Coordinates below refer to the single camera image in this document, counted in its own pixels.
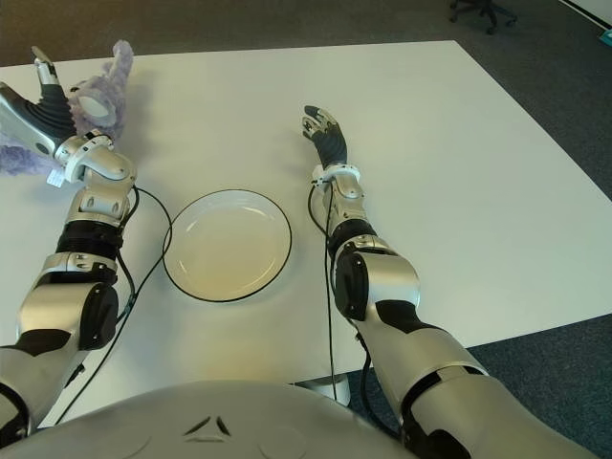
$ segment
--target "stuffed toy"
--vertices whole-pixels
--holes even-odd
[[[75,122],[76,134],[82,136],[92,129],[117,140],[125,125],[125,86],[132,68],[134,53],[127,41],[113,47],[114,59],[102,65],[103,74],[92,76],[74,85],[66,93]],[[0,174],[48,174],[57,167],[0,132]]]

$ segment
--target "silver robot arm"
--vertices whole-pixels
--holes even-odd
[[[419,278],[368,222],[338,123],[317,107],[305,112],[336,305],[359,330],[405,446],[427,458],[595,457],[541,423],[451,334],[419,320]]]
[[[16,344],[0,347],[0,448],[33,432],[89,351],[114,336],[119,302],[112,285],[136,180],[110,138],[77,136],[53,63],[35,47],[33,54],[41,100],[33,104],[0,82],[0,128],[84,187],[21,306]]]

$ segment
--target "plate rim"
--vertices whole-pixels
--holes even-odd
[[[162,256],[162,261],[164,262],[164,271],[166,273],[166,275],[168,276],[168,278],[170,279],[170,282],[172,282],[172,284],[174,284],[174,286],[179,289],[181,292],[183,292],[185,295],[189,295],[192,298],[198,299],[200,301],[207,301],[210,303],[230,303],[232,301],[238,301],[239,299],[244,299],[247,298],[249,296],[255,295],[258,292],[261,292],[262,290],[264,290],[266,287],[268,287],[277,277],[280,273],[282,273],[282,271],[285,269],[285,265],[287,264],[287,261],[289,260],[289,256],[291,254],[291,250],[294,246],[294,232],[291,228],[291,223],[289,223],[289,219],[287,218],[287,214],[284,212],[284,210],[276,203],[276,201],[274,199],[269,198],[268,196],[262,194],[262,193],[258,193],[257,191],[253,191],[252,189],[244,189],[244,188],[224,188],[224,189],[218,189],[216,191],[211,191],[211,193],[207,193],[204,194],[202,196],[200,196],[199,198],[194,199],[193,201],[191,201],[190,203],[188,203],[186,206],[184,206],[179,213],[176,214],[176,216],[172,219],[172,222],[170,224],[170,227],[166,230],[165,232],[165,236],[164,236],[164,241],[162,243],[162,250],[164,250],[164,246],[165,246],[165,241],[167,240],[168,234],[170,233],[170,228],[172,228],[174,226],[174,222],[176,222],[176,220],[183,214],[183,212],[185,212],[188,208],[190,208],[191,206],[193,206],[195,203],[197,203],[198,201],[207,198],[208,196],[211,196],[213,194],[217,194],[217,193],[223,193],[226,191],[246,191],[248,193],[252,193],[252,194],[256,194],[257,196],[261,196],[264,199],[267,199],[268,201],[270,201],[272,204],[274,204],[274,206],[276,208],[278,208],[278,210],[280,210],[280,213],[282,214],[282,216],[285,219],[285,222],[287,223],[287,228],[289,229],[289,248],[287,249],[287,255],[285,256],[285,259],[283,260],[282,265],[280,266],[280,269],[278,270],[278,272],[268,281],[266,282],[264,285],[262,285],[261,287],[259,287],[257,290],[254,290],[252,292],[250,292],[249,294],[246,295],[242,295],[242,296],[237,296],[236,298],[230,298],[230,299],[208,299],[208,298],[203,298],[194,294],[191,294],[190,292],[187,292],[186,290],[184,290],[177,282],[175,282],[175,280],[172,278],[172,275],[170,274],[170,272],[168,271],[168,267],[165,264],[165,257],[167,256],[167,253],[169,252],[170,246],[172,245],[172,241],[170,241],[170,244],[167,246],[167,249],[164,251],[163,256]]]

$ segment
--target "black cable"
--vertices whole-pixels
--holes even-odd
[[[119,328],[119,330],[117,331],[117,333],[115,334],[115,337],[113,338],[113,341],[111,342],[111,345],[108,347],[108,349],[106,350],[106,353],[104,354],[104,357],[102,357],[102,360],[100,361],[100,363],[98,364],[98,366],[96,367],[96,369],[94,370],[94,373],[92,373],[92,376],[89,377],[89,379],[87,380],[87,382],[79,389],[79,391],[76,393],[76,395],[73,397],[73,399],[70,401],[70,403],[68,404],[68,406],[66,406],[66,408],[62,411],[62,413],[59,415],[59,417],[57,418],[57,421],[55,421],[55,426],[57,426],[62,419],[64,419],[64,417],[66,416],[66,414],[68,414],[68,412],[70,411],[70,408],[73,407],[73,405],[75,404],[75,402],[78,400],[78,398],[80,397],[80,395],[85,391],[85,389],[89,386],[90,382],[94,379],[94,377],[98,374],[99,370],[102,368],[102,366],[104,365],[104,363],[107,361],[108,357],[111,354],[111,351],[113,350],[113,348],[115,347],[115,345],[117,344],[117,341],[119,340],[119,337],[121,335],[121,332],[123,331],[123,328],[125,327],[125,324],[127,323],[127,319],[129,319],[130,315],[132,314],[132,311],[134,310],[134,305],[136,303],[136,300],[138,299],[139,294],[141,293],[142,287],[144,286],[144,283],[148,280],[149,276],[155,271],[155,268],[157,268],[157,266],[160,264],[160,262],[164,259],[164,255],[167,252],[168,248],[170,247],[170,243],[172,242],[172,218],[170,218],[170,214],[168,213],[167,209],[165,208],[164,204],[162,204],[162,202],[153,194],[151,194],[150,192],[146,191],[145,189],[142,188],[138,188],[137,186],[134,186],[134,191],[137,196],[137,200],[136,203],[139,202],[139,198],[138,198],[138,191],[142,191],[143,193],[149,195],[151,198],[153,198],[155,201],[157,201],[157,203],[160,205],[160,207],[162,208],[162,210],[164,211],[165,217],[168,221],[168,238],[166,240],[166,243],[164,245],[164,249],[162,250],[162,255],[157,259],[157,261],[155,262],[155,264],[153,265],[153,267],[149,270],[149,272],[146,274],[146,276],[144,277],[144,279],[142,280],[141,284],[139,285],[138,289],[136,289],[136,292],[133,293],[127,300],[127,304],[125,305],[125,308],[123,309],[123,312],[121,313],[120,317],[123,317],[123,322],[121,323],[121,327]],[[131,216],[134,214],[134,210],[135,208],[138,207],[138,204],[134,205],[134,208],[132,209],[132,211],[128,214],[128,217],[131,218]],[[129,218],[125,218],[124,222],[127,223],[127,221],[129,220]],[[121,264],[122,263],[122,259],[120,261],[120,266],[121,269],[124,270],[125,272],[127,272],[127,268],[125,267],[125,264]]]
[[[123,271],[123,274],[125,274],[125,277],[127,278],[127,283],[130,286],[130,296],[128,298],[133,298],[134,295],[136,294],[136,286],[134,284],[134,279],[132,278],[132,274],[127,269],[127,266],[125,266],[125,262],[123,261],[123,256],[121,256],[121,251],[117,253],[117,262],[119,263],[119,266],[121,266],[121,270]],[[127,308],[125,307],[123,308],[123,311],[121,311],[121,314],[117,317],[116,323],[119,323],[126,314],[127,314]]]
[[[138,188],[137,186],[135,186],[135,188],[138,191],[142,191],[144,194],[147,194],[148,196],[150,196],[151,198],[153,198],[155,201],[157,201],[157,204],[160,205],[160,207],[162,208],[162,210],[164,211],[165,214],[165,218],[168,221],[168,237],[166,240],[166,243],[164,245],[164,249],[162,250],[162,254],[160,255],[160,257],[157,259],[157,261],[155,262],[155,264],[153,265],[153,267],[149,270],[149,272],[146,274],[146,276],[144,277],[144,279],[141,282],[140,287],[136,290],[136,298],[134,299],[136,301],[136,299],[138,298],[138,295],[141,294],[141,290],[142,290],[142,286],[144,286],[144,282],[146,282],[149,278],[149,276],[151,274],[153,274],[153,272],[155,271],[155,269],[158,267],[158,265],[162,262],[162,260],[164,259],[164,256],[166,254],[166,252],[168,251],[168,249],[170,248],[170,243],[172,242],[172,217],[170,217],[170,214],[168,213],[167,208],[165,208],[164,204],[162,204],[162,201],[160,201],[155,195],[151,194],[150,192],[148,192],[146,189],[143,188]]]
[[[138,209],[139,204],[141,203],[141,194],[138,192],[138,189],[136,188],[136,186],[132,186],[132,189],[134,190],[134,206],[132,206],[130,211],[127,212],[127,215],[125,215],[123,220],[121,220],[121,224],[120,224],[121,231],[123,231],[125,229],[125,227],[127,226],[127,222],[130,221],[130,219],[132,218],[132,216],[134,215],[134,213]],[[132,277],[132,274],[130,273],[130,270],[128,270],[127,266],[125,265],[125,261],[123,260],[123,256],[121,255],[121,251],[119,251],[117,253],[117,261],[119,263],[119,266],[121,267],[121,270],[123,271],[123,274],[127,278],[127,283],[130,286],[130,296],[129,297],[131,298],[136,293],[136,286],[134,284],[134,278]],[[123,311],[117,317],[117,323],[119,323],[120,320],[125,316],[125,313],[126,313],[126,310],[125,310],[125,308],[123,308]]]
[[[332,214],[332,204],[334,193],[330,192],[329,207],[327,208],[327,223],[325,224],[325,246],[323,247],[323,266],[325,267],[325,293],[327,294],[327,332],[329,339],[329,366],[332,371],[332,388],[334,389],[334,400],[338,401],[338,392],[336,390],[336,369],[334,367],[334,342],[332,333],[332,301],[329,296],[329,270],[327,268],[327,246],[329,243],[329,220]]]
[[[381,418],[377,416],[377,414],[374,412],[374,409],[372,409],[372,405],[370,405],[370,401],[367,398],[367,391],[365,390],[365,385],[367,383],[367,375],[370,370],[370,363],[372,363],[372,359],[370,358],[370,352],[368,351],[367,346],[365,345],[365,341],[363,340],[361,335],[357,335],[357,339],[360,341],[361,346],[363,346],[363,349],[365,350],[365,363],[363,364],[363,369],[361,370],[360,378],[361,403],[363,404],[363,407],[365,408],[365,411],[367,412],[370,419],[374,422],[374,424],[376,424],[376,426],[380,430],[382,430],[394,440],[400,440],[400,432],[396,432],[395,430],[393,430],[391,427],[386,425],[381,420]]]
[[[134,190],[134,206],[127,213],[125,218],[121,221],[121,227],[122,228],[125,228],[125,225],[127,225],[127,222],[130,221],[130,218],[132,218],[132,215],[134,215],[134,213],[136,212],[136,209],[138,208],[139,204],[141,203],[141,194],[138,192],[138,190],[139,190],[138,187],[137,186],[132,186],[132,189]]]
[[[310,193],[308,193],[308,214],[310,215],[311,220],[313,221],[313,223],[317,226],[317,228],[323,233],[323,234],[327,234],[325,232],[325,229],[323,229],[323,227],[318,223],[317,219],[315,218],[315,215],[313,214],[313,193],[315,192],[315,186],[313,185],[312,188],[310,188]]]
[[[312,201],[313,201],[313,192],[315,191],[315,187],[313,185],[312,188],[310,188],[310,193],[308,193],[308,214],[310,215],[311,220],[313,221],[313,223],[317,226],[317,228],[321,231],[321,233],[323,233],[323,235],[325,236],[325,247],[327,247],[327,243],[329,242],[329,237],[327,236],[327,232],[325,231],[325,229],[323,229],[323,227],[318,223],[317,219],[315,218],[315,215],[313,214],[313,207],[312,207]],[[331,274],[330,277],[330,285],[332,286],[332,292],[334,293],[334,295],[336,295],[336,282],[334,281],[334,255],[331,256],[330,262],[329,262],[329,272]]]

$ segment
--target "white table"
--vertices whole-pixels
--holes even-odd
[[[68,86],[101,62],[57,69]],[[0,77],[37,98],[32,66]],[[323,241],[305,207],[317,162],[300,135],[305,103],[340,121],[372,224],[422,278],[423,320],[473,346],[612,310],[612,206],[456,43],[139,56],[120,140],[138,184],[171,214],[222,188],[266,194],[286,212],[294,244],[277,280],[231,304],[190,298],[159,268],[72,415],[175,383],[329,374]],[[0,342],[13,342],[18,307],[76,189],[0,179]],[[143,196],[123,249],[137,281],[164,233]],[[123,280],[118,289],[124,297]],[[361,347],[336,312],[334,329],[338,371],[357,369]]]

